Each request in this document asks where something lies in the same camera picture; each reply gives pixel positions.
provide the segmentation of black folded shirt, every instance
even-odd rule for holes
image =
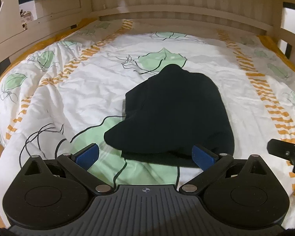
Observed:
[[[234,153],[234,136],[219,90],[200,73],[167,65],[126,93],[126,118],[104,140],[126,159],[196,167],[192,146]]]

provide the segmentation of bed sheet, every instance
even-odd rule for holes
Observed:
[[[271,138],[295,142],[295,69],[257,36],[131,20],[94,21],[34,52],[3,77],[0,215],[5,224],[2,198],[33,154],[54,159],[97,143],[100,157],[89,172],[110,185],[179,187],[201,173],[124,160],[103,140],[124,117],[126,92],[168,64],[203,73],[217,85],[235,137],[234,157],[263,157],[290,196],[283,226],[295,228],[292,166],[266,151]]]

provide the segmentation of silver screw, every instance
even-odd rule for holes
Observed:
[[[186,184],[182,187],[182,189],[187,192],[187,193],[193,193],[195,192],[198,188],[193,185],[193,184]]]
[[[95,190],[98,191],[99,193],[106,193],[111,190],[111,187],[107,184],[100,184],[95,187]]]

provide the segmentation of bed frame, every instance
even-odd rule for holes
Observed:
[[[295,34],[281,28],[283,2],[295,0],[34,0],[37,20],[22,27],[19,3],[1,0],[0,62],[15,60],[35,43],[76,25],[82,18],[138,19],[159,24],[217,27],[266,34],[276,43],[288,42],[295,53]]]

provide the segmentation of blue gripper pad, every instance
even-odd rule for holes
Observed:
[[[192,160],[203,171],[214,165],[219,159],[219,156],[209,151],[208,149],[194,145],[192,147]]]
[[[80,167],[88,170],[99,157],[99,147],[97,144],[90,144],[73,155],[73,161]]]

